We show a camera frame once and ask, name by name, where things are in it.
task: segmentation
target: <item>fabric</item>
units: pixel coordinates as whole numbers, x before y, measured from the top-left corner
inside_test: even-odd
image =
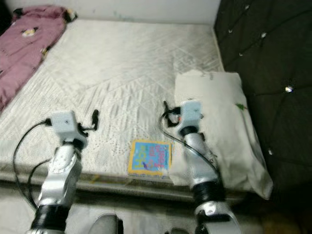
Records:
[[[63,7],[26,7],[0,37],[0,111],[29,80],[65,30]]]
[[[175,101],[195,98],[202,103],[200,130],[216,156],[226,188],[253,191],[269,199],[273,183],[266,170],[246,98],[237,73],[203,73],[192,70],[178,75]],[[175,144],[170,178],[187,185],[183,146]]]
[[[98,109],[82,172],[128,177],[133,140],[169,141],[157,125],[163,100],[174,105],[176,74],[196,68],[222,71],[209,25],[77,19],[0,115],[0,168],[10,169],[16,144],[34,123],[74,110],[88,126]],[[51,128],[38,127],[21,145],[18,167],[50,158],[58,145]]]

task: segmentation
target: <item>yellow card border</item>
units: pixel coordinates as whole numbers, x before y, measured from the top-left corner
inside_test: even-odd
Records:
[[[171,142],[164,142],[164,141],[150,141],[150,140],[134,140],[131,145],[131,152],[130,152],[130,160],[128,163],[128,173],[131,174],[146,174],[148,176],[163,176],[162,172],[151,172],[147,170],[132,170],[132,163],[133,163],[133,156],[135,154],[135,147],[137,142],[144,142],[144,143],[154,143],[160,145],[169,145],[169,168],[171,167]]]

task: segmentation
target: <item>floor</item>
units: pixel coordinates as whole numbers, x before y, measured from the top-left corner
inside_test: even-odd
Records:
[[[32,208],[12,186],[0,185],[0,230],[2,234],[23,234],[33,220]],[[125,234],[163,234],[172,227],[194,233],[196,221],[190,203],[163,202],[121,195],[77,192],[67,219],[67,234],[86,234],[103,213],[116,213],[123,220]],[[238,215],[246,234],[262,234],[257,217]]]

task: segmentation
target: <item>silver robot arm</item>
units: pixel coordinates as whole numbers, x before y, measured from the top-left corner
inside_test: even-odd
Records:
[[[241,234],[237,219],[225,202],[225,190],[218,170],[207,158],[204,160],[200,157],[210,154],[203,133],[199,133],[202,118],[200,102],[184,101],[173,111],[166,103],[165,107],[168,127],[175,127],[176,134],[187,146],[184,157],[188,163],[189,186],[197,206],[195,216],[198,226],[195,234]],[[174,124],[169,120],[172,112],[179,115],[179,123]]]
[[[39,204],[31,230],[26,234],[63,234],[66,219],[74,201],[76,183],[81,174],[81,151],[87,146],[86,130],[98,127],[98,111],[95,110],[92,127],[82,128],[73,111],[55,113],[51,122],[58,135],[59,146],[51,159],[48,176],[39,195]]]

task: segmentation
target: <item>bed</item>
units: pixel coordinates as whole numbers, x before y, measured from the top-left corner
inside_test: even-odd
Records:
[[[34,123],[55,111],[74,110],[88,125],[93,110],[99,109],[99,129],[90,134],[83,152],[79,188],[192,200],[186,187],[133,179],[127,173],[134,139],[168,141],[156,124],[163,100],[174,104],[176,75],[192,69],[223,71],[208,25],[82,19],[68,24],[44,63],[0,115],[1,179],[13,179],[14,148]],[[31,133],[17,160],[21,178],[50,158],[57,144],[49,128]],[[39,170],[35,183],[43,180],[44,171]],[[240,192],[230,194],[242,198]]]

